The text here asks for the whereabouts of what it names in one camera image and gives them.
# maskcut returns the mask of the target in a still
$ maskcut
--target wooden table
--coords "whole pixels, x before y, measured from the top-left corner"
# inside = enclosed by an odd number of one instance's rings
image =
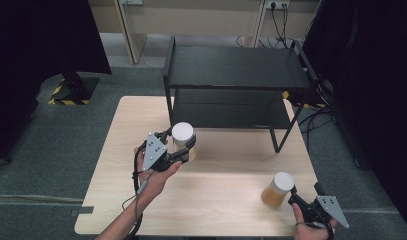
[[[292,117],[291,105],[286,106]],[[93,212],[79,214],[78,234],[98,234],[119,215],[122,203],[134,195],[134,148],[149,132],[168,127],[165,97],[121,99],[83,203],[94,207]],[[315,198],[317,179],[298,127],[281,153],[274,152],[269,130],[195,131],[196,159],[168,180],[163,193],[145,210],[138,234],[291,236],[295,228],[291,206],[284,202],[270,208],[261,193],[276,172],[285,171],[293,175],[303,199]]]

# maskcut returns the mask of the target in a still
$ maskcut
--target human hand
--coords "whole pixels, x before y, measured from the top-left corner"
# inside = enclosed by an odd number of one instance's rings
[[[326,240],[328,239],[328,231],[325,228],[311,228],[304,222],[303,213],[299,205],[293,203],[294,216],[296,217],[296,232],[294,234],[295,240]],[[334,229],[337,226],[337,220],[334,218],[330,221],[331,227]]]
[[[138,158],[137,158],[137,167],[138,169],[143,168],[143,162],[144,162],[144,153],[145,149],[138,153]],[[140,183],[143,183],[143,181],[147,180],[147,186],[145,186],[143,192],[140,194],[140,198],[147,198],[147,200],[152,201],[154,198],[156,198],[164,189],[165,183],[168,180],[169,177],[174,175],[179,167],[181,166],[182,162],[178,161],[174,163],[172,166],[170,166],[166,171],[163,172],[157,172],[152,169],[147,170],[146,172],[140,173],[139,179]]]

